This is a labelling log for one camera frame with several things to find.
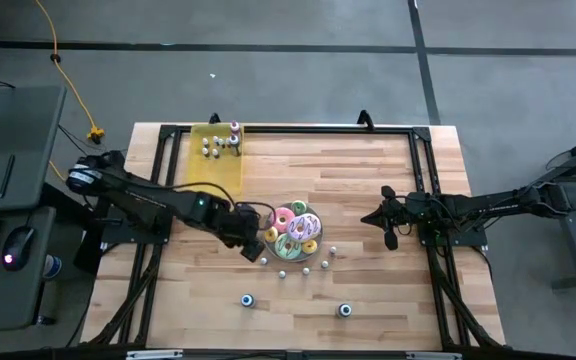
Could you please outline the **yellow translucent plastic bin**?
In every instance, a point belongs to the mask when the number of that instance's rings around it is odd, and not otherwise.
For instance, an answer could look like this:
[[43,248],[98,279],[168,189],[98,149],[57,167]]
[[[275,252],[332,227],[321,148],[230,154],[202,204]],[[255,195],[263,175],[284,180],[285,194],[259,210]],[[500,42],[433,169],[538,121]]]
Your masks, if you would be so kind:
[[[233,150],[221,147],[213,142],[213,136],[226,141],[231,135],[230,123],[218,124],[196,124],[191,126],[189,135],[189,150],[186,161],[185,179],[186,183],[193,182],[210,182],[224,188],[231,196],[239,196],[242,192],[243,180],[243,135],[244,130],[241,126],[240,138],[240,156],[235,156]],[[209,141],[209,146],[204,147],[202,139]],[[202,149],[209,150],[209,157],[202,154]],[[219,156],[212,155],[212,149],[219,151]]]

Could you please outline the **dark grey desk shelf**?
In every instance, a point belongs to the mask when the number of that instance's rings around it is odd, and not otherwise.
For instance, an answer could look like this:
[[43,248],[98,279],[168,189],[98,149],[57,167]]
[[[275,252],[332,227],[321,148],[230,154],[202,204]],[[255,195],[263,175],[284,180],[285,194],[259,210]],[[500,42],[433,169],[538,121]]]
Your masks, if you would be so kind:
[[[24,328],[35,321],[55,218],[56,210],[51,207],[0,213],[0,331]],[[2,248],[9,233],[20,226],[35,229],[29,260],[19,271],[6,271],[1,262]]]

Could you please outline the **pink frosted donut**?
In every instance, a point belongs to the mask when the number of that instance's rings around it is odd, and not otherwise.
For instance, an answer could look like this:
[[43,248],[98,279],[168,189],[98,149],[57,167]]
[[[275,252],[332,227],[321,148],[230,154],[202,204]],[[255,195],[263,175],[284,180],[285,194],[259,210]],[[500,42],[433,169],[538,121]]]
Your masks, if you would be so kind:
[[274,217],[273,217],[273,227],[279,233],[285,233],[288,225],[294,219],[295,214],[294,212],[287,207],[279,207],[275,209]]

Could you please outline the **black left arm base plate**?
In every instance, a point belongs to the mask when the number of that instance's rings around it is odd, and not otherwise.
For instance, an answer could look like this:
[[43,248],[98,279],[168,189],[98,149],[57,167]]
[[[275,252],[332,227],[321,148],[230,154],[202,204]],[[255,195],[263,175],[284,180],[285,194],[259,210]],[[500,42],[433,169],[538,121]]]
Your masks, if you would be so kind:
[[100,219],[99,224],[103,228],[101,241],[109,244],[164,245],[170,238],[172,220],[171,216],[167,216],[157,220],[153,229],[145,229],[126,218]]

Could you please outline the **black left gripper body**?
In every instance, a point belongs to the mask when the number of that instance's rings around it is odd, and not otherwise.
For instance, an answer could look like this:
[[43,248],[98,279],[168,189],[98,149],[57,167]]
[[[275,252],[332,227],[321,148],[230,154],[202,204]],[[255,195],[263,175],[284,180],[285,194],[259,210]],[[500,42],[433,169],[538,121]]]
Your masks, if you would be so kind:
[[228,248],[259,247],[259,213],[249,204],[237,204],[234,210],[219,216],[217,238]]

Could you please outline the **silver metal bracket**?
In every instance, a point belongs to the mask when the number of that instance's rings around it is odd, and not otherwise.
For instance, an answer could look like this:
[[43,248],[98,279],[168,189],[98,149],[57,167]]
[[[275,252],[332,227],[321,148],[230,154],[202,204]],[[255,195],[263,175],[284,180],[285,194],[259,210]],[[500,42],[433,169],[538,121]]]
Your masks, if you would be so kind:
[[406,360],[463,360],[463,358],[459,353],[415,351],[407,352]]
[[184,357],[180,349],[138,350],[129,351],[125,360],[177,360]]

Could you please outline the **black support panel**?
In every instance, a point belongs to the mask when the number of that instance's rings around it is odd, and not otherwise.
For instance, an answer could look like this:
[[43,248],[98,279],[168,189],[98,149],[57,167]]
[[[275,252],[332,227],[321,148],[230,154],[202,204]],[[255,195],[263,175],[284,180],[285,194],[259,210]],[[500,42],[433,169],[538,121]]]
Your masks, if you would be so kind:
[[103,255],[101,249],[103,232],[104,226],[99,223],[93,223],[85,230],[73,261],[77,269],[93,276],[97,274]]

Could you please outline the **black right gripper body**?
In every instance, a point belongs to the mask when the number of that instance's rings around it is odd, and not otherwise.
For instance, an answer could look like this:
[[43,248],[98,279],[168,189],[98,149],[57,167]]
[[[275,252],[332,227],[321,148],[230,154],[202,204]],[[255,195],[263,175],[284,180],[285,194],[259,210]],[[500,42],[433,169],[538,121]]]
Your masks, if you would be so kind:
[[384,242],[388,250],[394,251],[399,247],[395,228],[410,225],[416,216],[399,201],[399,197],[390,186],[382,186],[381,195],[384,197],[381,204]]

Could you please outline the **large green frosted donut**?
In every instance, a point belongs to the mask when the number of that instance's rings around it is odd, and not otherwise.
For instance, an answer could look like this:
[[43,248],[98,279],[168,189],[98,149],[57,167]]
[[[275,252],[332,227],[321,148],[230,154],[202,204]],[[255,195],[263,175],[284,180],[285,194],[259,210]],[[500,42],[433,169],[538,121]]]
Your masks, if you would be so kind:
[[290,238],[287,234],[281,234],[274,244],[275,254],[284,260],[294,260],[302,252],[300,242]]

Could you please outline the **grey round plate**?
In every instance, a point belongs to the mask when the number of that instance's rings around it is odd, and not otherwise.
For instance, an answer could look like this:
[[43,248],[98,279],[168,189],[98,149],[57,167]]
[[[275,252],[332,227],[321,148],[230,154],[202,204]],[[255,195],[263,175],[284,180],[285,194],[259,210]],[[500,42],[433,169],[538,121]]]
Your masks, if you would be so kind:
[[[284,203],[283,205],[280,205],[279,207],[287,207],[287,208],[290,208],[290,209],[291,209],[291,203],[292,203],[292,202]],[[294,260],[284,260],[284,259],[279,258],[279,257],[275,254],[275,250],[274,250],[274,244],[275,244],[275,242],[274,242],[274,243],[268,243],[268,242],[266,242],[266,241],[264,240],[264,232],[265,232],[266,230],[265,230],[265,231],[263,232],[263,234],[260,236],[260,239],[264,242],[264,244],[265,244],[266,248],[268,249],[268,251],[269,251],[272,255],[274,255],[276,258],[278,258],[278,259],[280,259],[280,260],[282,260],[282,261],[284,261],[284,262],[302,262],[302,261],[305,261],[305,260],[313,257],[313,256],[320,250],[320,248],[322,247],[322,242],[323,242],[323,237],[324,237],[324,225],[323,225],[322,218],[319,216],[319,214],[316,212],[316,210],[314,209],[313,206],[311,206],[311,205],[308,204],[308,203],[307,203],[307,205],[308,205],[308,209],[307,209],[307,212],[306,212],[306,213],[311,213],[311,214],[316,215],[316,216],[320,219],[320,221],[321,221],[321,232],[320,232],[320,234],[319,234],[318,236],[312,238],[312,239],[316,240],[317,243],[318,243],[318,249],[317,249],[316,252],[314,252],[314,253],[312,253],[312,254],[305,254],[305,253],[301,252],[301,254],[300,254],[296,259],[294,259]],[[276,208],[274,208],[273,210],[271,210],[271,211],[268,213],[267,222],[270,223],[270,227],[273,226],[273,222],[274,222],[273,217],[274,217],[274,212],[275,212],[275,209],[276,209]]]

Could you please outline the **lilac donut with brown stripes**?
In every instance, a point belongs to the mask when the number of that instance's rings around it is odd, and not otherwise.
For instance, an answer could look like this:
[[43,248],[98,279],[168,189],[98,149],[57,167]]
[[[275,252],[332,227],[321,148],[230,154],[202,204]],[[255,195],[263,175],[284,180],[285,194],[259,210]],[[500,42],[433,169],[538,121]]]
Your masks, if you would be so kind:
[[321,232],[320,219],[311,213],[294,217],[286,228],[287,235],[294,241],[304,243]]

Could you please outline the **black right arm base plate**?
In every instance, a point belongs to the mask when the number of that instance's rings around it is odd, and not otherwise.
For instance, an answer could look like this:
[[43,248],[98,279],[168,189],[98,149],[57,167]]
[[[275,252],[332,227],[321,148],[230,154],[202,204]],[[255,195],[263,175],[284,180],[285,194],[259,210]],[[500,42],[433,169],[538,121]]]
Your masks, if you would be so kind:
[[487,246],[486,234],[480,228],[459,232],[453,226],[426,222],[417,226],[419,240],[424,246]]

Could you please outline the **black pen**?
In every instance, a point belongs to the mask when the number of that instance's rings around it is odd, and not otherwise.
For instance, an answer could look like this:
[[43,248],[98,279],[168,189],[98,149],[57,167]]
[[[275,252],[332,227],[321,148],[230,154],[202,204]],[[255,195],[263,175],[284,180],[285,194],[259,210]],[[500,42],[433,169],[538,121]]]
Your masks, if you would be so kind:
[[3,199],[6,195],[7,188],[8,188],[11,176],[12,176],[12,171],[14,168],[15,161],[16,161],[15,154],[11,154],[8,158],[8,162],[7,162],[4,176],[3,176],[1,186],[0,186],[0,199]]

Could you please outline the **dark grey desk top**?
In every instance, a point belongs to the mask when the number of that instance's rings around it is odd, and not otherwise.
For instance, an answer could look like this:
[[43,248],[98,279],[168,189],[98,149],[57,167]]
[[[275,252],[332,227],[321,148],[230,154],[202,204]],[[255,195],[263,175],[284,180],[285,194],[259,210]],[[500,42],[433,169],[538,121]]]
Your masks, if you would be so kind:
[[57,86],[0,88],[0,186],[9,156],[16,156],[0,211],[39,202],[66,93]]

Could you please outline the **black computer mouse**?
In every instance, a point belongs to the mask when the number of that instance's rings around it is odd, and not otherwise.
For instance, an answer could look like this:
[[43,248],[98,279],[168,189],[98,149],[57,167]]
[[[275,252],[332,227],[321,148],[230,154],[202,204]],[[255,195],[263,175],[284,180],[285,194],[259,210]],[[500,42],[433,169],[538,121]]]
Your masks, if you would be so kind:
[[25,267],[34,235],[35,229],[30,226],[20,226],[9,233],[1,252],[2,266],[6,271],[19,271]]

